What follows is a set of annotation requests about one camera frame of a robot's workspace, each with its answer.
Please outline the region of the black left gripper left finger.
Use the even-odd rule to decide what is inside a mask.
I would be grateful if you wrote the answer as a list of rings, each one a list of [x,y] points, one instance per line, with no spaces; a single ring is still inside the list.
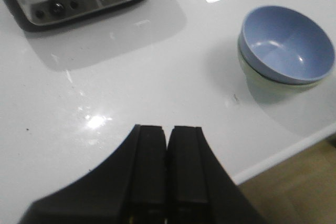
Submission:
[[[20,223],[165,223],[165,165],[163,129],[135,125],[99,166],[33,202]]]

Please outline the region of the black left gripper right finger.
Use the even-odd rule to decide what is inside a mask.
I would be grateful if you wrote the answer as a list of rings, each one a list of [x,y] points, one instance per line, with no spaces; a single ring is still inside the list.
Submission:
[[[168,223],[266,223],[223,169],[201,127],[176,126],[167,158]]]

